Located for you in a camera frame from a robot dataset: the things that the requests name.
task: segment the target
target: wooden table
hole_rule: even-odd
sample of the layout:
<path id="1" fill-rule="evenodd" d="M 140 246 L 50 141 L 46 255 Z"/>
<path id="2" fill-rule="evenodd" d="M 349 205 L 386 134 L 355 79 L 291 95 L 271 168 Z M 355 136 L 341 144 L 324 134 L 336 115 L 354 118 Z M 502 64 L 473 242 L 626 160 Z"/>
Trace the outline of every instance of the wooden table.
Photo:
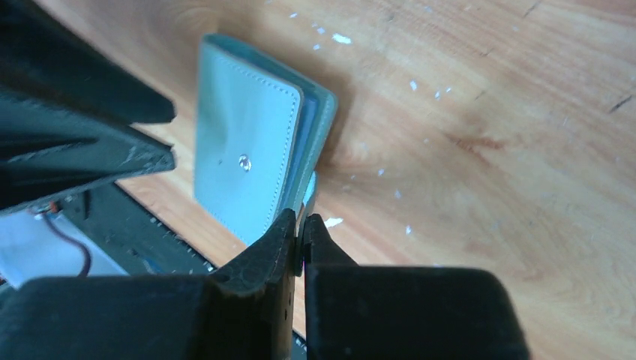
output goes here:
<path id="1" fill-rule="evenodd" d="M 192 197 L 197 46 L 223 32 L 340 98 L 316 210 L 355 260 L 495 273 L 535 359 L 635 356 L 633 0 L 40 2 L 175 101 L 142 129 L 177 170 L 121 184 L 213 262 L 245 248 Z"/>

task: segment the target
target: dark wire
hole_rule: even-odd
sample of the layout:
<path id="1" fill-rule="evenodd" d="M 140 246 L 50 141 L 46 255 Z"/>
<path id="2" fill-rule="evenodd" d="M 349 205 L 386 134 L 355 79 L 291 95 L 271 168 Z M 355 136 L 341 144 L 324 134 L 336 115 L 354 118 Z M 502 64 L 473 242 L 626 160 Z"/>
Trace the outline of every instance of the dark wire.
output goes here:
<path id="1" fill-rule="evenodd" d="M 85 278 L 86 276 L 88 276 L 89 271 L 91 270 L 92 258 L 91 253 L 86 245 L 84 245 L 81 241 L 71 238 L 69 235 L 66 235 L 62 231 L 60 231 L 55 225 L 53 225 L 53 222 L 51 221 L 51 219 L 49 219 L 49 216 L 46 212 L 42 212 L 40 214 L 44 219 L 44 223 L 49 227 L 49 229 L 51 229 L 54 234 L 56 234 L 60 239 L 64 240 L 68 244 L 71 244 L 82 251 L 82 255 L 84 256 L 84 264 L 82 265 L 82 270 L 79 272 L 77 277 Z"/>

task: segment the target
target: white paint speck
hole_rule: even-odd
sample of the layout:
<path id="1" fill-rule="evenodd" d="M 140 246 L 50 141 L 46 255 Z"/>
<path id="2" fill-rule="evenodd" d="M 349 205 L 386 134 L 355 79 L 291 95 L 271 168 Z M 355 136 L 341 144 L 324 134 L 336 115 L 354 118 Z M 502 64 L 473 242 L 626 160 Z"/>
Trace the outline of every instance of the white paint speck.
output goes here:
<path id="1" fill-rule="evenodd" d="M 351 45 L 352 43 L 351 38 L 338 33 L 333 34 L 331 38 L 334 39 L 335 42 L 340 44 Z"/>
<path id="2" fill-rule="evenodd" d="M 342 217 L 330 217 L 325 221 L 325 227 L 328 229 L 330 227 L 335 227 L 338 224 L 343 222 Z"/>

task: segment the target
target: blue wallet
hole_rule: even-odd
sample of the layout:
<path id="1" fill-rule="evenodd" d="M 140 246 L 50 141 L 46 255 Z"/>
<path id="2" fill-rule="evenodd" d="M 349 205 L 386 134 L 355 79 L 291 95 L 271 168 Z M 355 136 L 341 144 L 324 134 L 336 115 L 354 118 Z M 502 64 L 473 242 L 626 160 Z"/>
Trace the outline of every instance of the blue wallet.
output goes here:
<path id="1" fill-rule="evenodd" d="M 194 196 L 246 245 L 283 209 L 313 206 L 334 94 L 251 45 L 203 37 Z"/>

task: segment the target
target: brown stain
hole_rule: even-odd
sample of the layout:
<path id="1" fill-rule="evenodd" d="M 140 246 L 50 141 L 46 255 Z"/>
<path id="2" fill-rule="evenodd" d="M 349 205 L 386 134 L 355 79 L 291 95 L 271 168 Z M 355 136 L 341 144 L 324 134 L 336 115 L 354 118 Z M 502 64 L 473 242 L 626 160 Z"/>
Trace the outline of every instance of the brown stain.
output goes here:
<path id="1" fill-rule="evenodd" d="M 444 134 L 447 139 L 449 139 L 452 143 L 454 143 L 459 149 L 464 150 L 474 156 L 476 156 L 482 163 L 487 166 L 490 166 L 491 163 L 488 161 L 484 155 L 482 155 L 479 151 L 476 150 L 477 147 L 483 147 L 487 149 L 493 150 L 501 150 L 506 145 L 503 141 L 496 141 L 487 137 L 478 137 L 478 138 L 461 138 L 459 136 L 451 135 L 448 133 Z"/>

